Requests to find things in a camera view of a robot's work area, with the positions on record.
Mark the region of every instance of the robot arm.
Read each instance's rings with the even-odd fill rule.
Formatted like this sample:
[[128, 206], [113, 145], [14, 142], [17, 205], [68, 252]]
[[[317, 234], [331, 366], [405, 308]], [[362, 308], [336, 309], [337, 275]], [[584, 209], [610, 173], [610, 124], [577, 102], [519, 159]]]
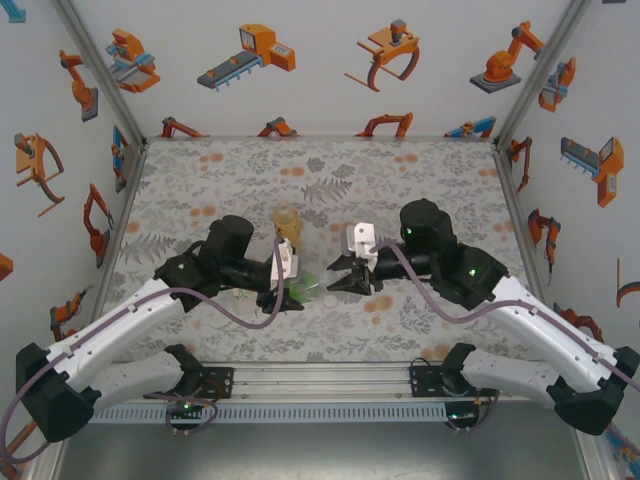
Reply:
[[[271, 258], [266, 262], [244, 258], [252, 234], [253, 225], [244, 218], [229, 215], [214, 221], [206, 241], [196, 242], [186, 252], [168, 259], [153, 279], [118, 307], [47, 350], [32, 343], [18, 352], [17, 390], [49, 367], [22, 397], [49, 442], [75, 434], [95, 412], [144, 394], [194, 394], [201, 387], [202, 366], [181, 345], [167, 347], [139, 362], [111, 362], [153, 329], [182, 318], [220, 290], [243, 288], [258, 292], [256, 303], [264, 313], [272, 315], [260, 325], [235, 319], [247, 328], [267, 326], [275, 317], [274, 310], [303, 309], [279, 281], [297, 275], [298, 259], [290, 242], [277, 244], [283, 272], [278, 273]], [[276, 287], [282, 291], [280, 300], [273, 292]], [[217, 304], [213, 306], [224, 311]]]
[[[344, 236], [343, 256], [328, 268], [351, 273], [329, 290], [371, 295], [371, 286], [418, 276], [443, 298], [476, 313], [464, 319], [449, 317], [431, 303], [445, 320], [464, 323], [487, 315], [541, 354], [545, 362], [500, 357], [473, 345], [458, 344], [441, 366], [442, 381], [453, 394], [470, 388], [493, 388], [522, 395], [547, 405], [568, 424], [599, 435], [611, 422], [626, 383], [605, 364], [632, 377], [640, 355], [628, 347], [613, 348], [587, 336], [535, 298], [507, 268], [488, 253], [458, 243], [451, 219], [428, 200], [405, 205], [400, 212], [404, 243], [375, 245], [371, 224], [351, 227]], [[399, 255], [415, 271], [408, 274]]]

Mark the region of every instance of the floral tablecloth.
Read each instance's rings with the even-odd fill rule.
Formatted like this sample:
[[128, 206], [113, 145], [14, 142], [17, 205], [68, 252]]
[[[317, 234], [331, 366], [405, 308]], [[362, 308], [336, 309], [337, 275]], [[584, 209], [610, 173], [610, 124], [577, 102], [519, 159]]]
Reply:
[[[321, 275], [340, 254], [340, 230], [372, 222], [399, 239], [398, 214], [427, 198], [448, 212], [460, 241], [483, 248], [526, 282], [488, 143], [237, 139], [154, 141], [127, 221], [105, 311], [153, 275], [167, 257], [205, 239], [210, 223], [241, 215], [256, 228], [248, 258], [272, 248], [273, 207], [295, 205], [303, 221], [301, 266]], [[409, 281], [386, 282], [371, 297], [330, 293], [286, 312], [259, 331], [245, 330], [200, 305], [153, 331], [121, 359], [147, 357], [173, 343], [202, 361], [396, 361], [443, 358], [457, 342], [529, 358], [497, 325], [449, 325], [430, 312]], [[264, 318], [236, 292], [216, 299], [249, 321]], [[465, 311], [448, 305], [458, 315]]]

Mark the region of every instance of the yellow object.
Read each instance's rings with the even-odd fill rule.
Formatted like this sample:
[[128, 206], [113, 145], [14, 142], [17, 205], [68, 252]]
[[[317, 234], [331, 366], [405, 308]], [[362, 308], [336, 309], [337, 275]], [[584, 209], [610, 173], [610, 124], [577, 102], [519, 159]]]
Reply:
[[300, 249], [300, 212], [290, 203], [283, 202], [273, 209], [273, 224], [276, 234], [286, 238], [296, 249]]

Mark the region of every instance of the gray floor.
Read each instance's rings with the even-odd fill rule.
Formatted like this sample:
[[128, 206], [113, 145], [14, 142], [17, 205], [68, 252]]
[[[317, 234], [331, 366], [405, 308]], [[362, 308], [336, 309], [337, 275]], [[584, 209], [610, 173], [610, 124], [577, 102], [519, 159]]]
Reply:
[[506, 402], [470, 437], [439, 423], [218, 425], [188, 439], [92, 425], [71, 439], [57, 478], [584, 479], [575, 445], [552, 410]]

